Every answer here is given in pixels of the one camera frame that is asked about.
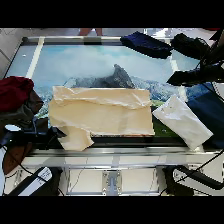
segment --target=blue fabric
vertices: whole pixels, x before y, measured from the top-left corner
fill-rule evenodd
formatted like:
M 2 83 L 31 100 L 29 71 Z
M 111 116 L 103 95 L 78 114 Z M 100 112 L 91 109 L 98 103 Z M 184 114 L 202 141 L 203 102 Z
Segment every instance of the blue fabric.
M 153 58 L 166 59 L 171 55 L 170 51 L 173 49 L 169 44 L 140 32 L 121 37 L 120 40 L 124 46 Z
M 211 131 L 212 136 L 206 143 L 224 148 L 224 103 L 209 92 L 187 102 L 193 113 Z

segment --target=white strip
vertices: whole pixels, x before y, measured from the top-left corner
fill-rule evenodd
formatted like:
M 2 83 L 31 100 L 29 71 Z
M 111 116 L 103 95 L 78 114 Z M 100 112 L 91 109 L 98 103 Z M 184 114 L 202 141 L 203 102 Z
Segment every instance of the white strip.
M 35 52 L 34 52 L 34 54 L 33 54 L 33 59 L 32 59 L 32 61 L 31 61 L 30 67 L 29 67 L 29 69 L 28 69 L 28 72 L 27 72 L 27 74 L 26 74 L 26 78 L 31 79 L 32 76 L 33 76 L 33 73 L 34 73 L 34 70 L 35 70 L 35 68 L 36 68 L 38 59 L 39 59 L 39 57 L 40 57 L 41 49 L 42 49 L 43 44 L 44 44 L 44 38 L 45 38 L 45 37 L 40 37 L 40 38 L 39 38 L 38 45 L 37 45 L 36 50 L 35 50 Z
M 167 43 L 167 44 L 170 45 L 170 39 L 165 39 L 165 43 Z M 179 71 L 178 66 L 177 66 L 177 61 L 176 60 L 173 60 L 172 55 L 170 56 L 170 64 L 171 64 L 173 73 L 175 71 Z M 179 92 L 179 95 L 180 95 L 181 100 L 183 100 L 184 102 L 187 102 L 188 99 L 187 99 L 187 94 L 186 94 L 185 87 L 184 86 L 178 87 L 178 92 Z
M 48 181 L 52 178 L 52 173 L 48 167 L 45 167 L 38 173 L 39 177 L 42 177 L 44 180 Z M 18 196 L 29 196 L 42 185 L 44 185 L 45 181 L 40 178 L 36 178 L 27 188 L 25 188 Z

